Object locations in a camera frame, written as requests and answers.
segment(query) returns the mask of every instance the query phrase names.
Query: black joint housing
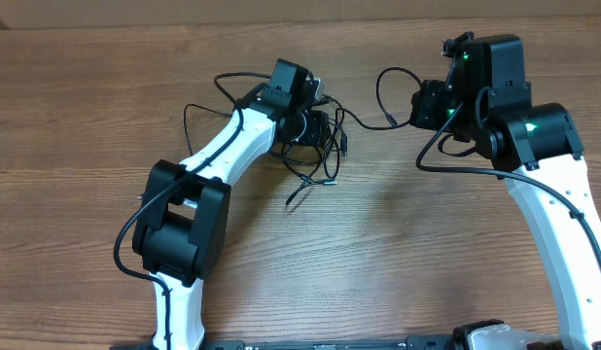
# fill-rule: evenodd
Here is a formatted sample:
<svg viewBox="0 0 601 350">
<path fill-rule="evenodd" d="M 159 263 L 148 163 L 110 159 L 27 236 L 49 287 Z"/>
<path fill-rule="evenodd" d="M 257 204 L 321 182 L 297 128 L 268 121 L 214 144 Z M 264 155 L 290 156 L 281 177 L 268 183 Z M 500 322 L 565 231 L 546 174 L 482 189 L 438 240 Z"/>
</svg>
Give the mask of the black joint housing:
<svg viewBox="0 0 601 350">
<path fill-rule="evenodd" d="M 220 179 L 205 179 L 185 167 L 160 160 L 152 168 L 143 204 L 173 182 L 190 179 L 148 207 L 136 223 L 132 250 L 143 258 L 143 268 L 159 271 L 191 286 L 196 278 L 209 276 L 225 242 L 231 186 Z M 185 199 L 197 202 L 194 219 L 168 211 L 168 203 L 181 205 Z"/>
<path fill-rule="evenodd" d="M 583 144 L 568 111 L 557 103 L 506 113 L 489 122 L 497 127 L 505 143 L 493 167 L 513 171 L 521 165 L 538 169 L 538 161 L 583 151 Z"/>
<path fill-rule="evenodd" d="M 450 117 L 449 111 L 458 107 L 457 96 L 448 93 L 445 82 L 424 81 L 421 89 L 414 93 L 410 103 L 413 109 L 408 122 L 418 128 L 439 130 Z"/>
</svg>

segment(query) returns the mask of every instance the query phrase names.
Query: wood grain surface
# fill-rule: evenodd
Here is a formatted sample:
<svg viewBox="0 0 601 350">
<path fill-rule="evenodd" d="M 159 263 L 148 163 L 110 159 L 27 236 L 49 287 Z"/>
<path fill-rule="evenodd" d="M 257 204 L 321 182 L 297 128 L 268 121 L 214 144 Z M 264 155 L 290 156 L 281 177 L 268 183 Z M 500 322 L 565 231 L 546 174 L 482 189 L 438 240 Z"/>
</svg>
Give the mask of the wood grain surface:
<svg viewBox="0 0 601 350">
<path fill-rule="evenodd" d="M 0 28 L 601 16 L 601 0 L 0 0 Z"/>
<path fill-rule="evenodd" d="M 578 126 L 601 216 L 601 17 L 0 31 L 0 349 L 104 349 L 154 332 L 153 288 L 115 268 L 112 246 L 154 163 L 188 155 L 184 105 L 230 108 L 215 74 L 269 73 L 283 57 L 386 125 L 378 73 L 444 78 L 441 39 L 465 30 L 521 36 L 534 103 L 562 103 Z M 255 82 L 227 87 L 239 95 Z M 399 121 L 414 91 L 409 78 L 385 78 Z M 226 122 L 191 111 L 194 147 Z M 344 126 L 337 186 L 286 207 L 298 179 L 264 156 L 233 188 L 226 248 L 205 284 L 211 338 L 394 338 L 487 318 L 556 332 L 534 241 L 503 183 L 417 170 L 429 131 Z M 437 152 L 428 161 L 490 166 Z M 139 268 L 129 244 L 122 255 Z"/>
</svg>

